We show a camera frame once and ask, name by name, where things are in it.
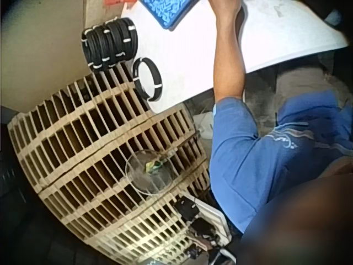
hand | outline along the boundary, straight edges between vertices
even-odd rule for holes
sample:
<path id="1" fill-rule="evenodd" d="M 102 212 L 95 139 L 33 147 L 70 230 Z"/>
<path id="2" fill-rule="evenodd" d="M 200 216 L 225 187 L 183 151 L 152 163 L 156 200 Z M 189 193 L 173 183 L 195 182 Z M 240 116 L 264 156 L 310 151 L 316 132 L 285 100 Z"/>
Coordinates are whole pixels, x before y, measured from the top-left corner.
<path id="1" fill-rule="evenodd" d="M 237 14 L 242 7 L 242 0 L 209 0 L 217 23 L 221 25 L 235 24 Z"/>

red object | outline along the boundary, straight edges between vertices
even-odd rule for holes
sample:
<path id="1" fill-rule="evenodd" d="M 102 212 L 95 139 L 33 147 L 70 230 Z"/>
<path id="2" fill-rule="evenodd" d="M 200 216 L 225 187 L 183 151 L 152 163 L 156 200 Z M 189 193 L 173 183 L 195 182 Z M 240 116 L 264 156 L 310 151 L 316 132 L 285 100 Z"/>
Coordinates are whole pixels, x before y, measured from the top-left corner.
<path id="1" fill-rule="evenodd" d="M 136 3 L 137 0 L 103 0 L 106 6 L 112 6 L 113 4 L 120 3 Z"/>

person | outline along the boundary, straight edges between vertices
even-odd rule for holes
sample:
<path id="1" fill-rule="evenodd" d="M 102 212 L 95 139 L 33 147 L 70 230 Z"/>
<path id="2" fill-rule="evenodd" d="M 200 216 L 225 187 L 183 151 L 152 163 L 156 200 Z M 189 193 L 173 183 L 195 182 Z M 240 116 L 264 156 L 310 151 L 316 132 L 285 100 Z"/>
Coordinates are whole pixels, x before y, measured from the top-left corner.
<path id="1" fill-rule="evenodd" d="M 277 126 L 259 137 L 242 101 L 245 72 L 236 37 L 240 0 L 210 0 L 216 15 L 211 190 L 244 233 L 271 199 L 352 161 L 352 107 L 323 70 L 292 61 L 277 79 Z"/>

blue t-shirt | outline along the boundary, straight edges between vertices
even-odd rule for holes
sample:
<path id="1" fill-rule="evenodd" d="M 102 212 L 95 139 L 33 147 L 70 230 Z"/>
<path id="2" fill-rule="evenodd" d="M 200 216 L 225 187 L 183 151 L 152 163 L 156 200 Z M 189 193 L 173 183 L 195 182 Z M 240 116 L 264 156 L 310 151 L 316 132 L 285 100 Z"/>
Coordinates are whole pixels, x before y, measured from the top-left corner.
<path id="1" fill-rule="evenodd" d="M 333 91 L 289 99 L 278 126 L 260 138 L 247 106 L 226 98 L 214 110 L 211 189 L 244 232 L 259 209 L 281 192 L 317 178 L 336 159 L 353 156 L 352 107 Z"/>

wooden crate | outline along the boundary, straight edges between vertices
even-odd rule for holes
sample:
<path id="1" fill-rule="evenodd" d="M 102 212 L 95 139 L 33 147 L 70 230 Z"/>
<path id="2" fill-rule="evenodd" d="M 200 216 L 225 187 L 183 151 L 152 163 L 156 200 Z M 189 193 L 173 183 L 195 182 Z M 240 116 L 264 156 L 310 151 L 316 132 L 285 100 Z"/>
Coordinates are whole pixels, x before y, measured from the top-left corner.
<path id="1" fill-rule="evenodd" d="M 172 205 L 185 191 L 198 197 L 210 181 L 184 105 L 153 114 L 119 64 L 18 114 L 8 129 L 34 190 L 86 244 L 120 264 L 187 258 L 188 225 Z M 127 179 L 127 160 L 138 150 L 174 154 L 173 182 L 163 193 L 141 194 Z"/>

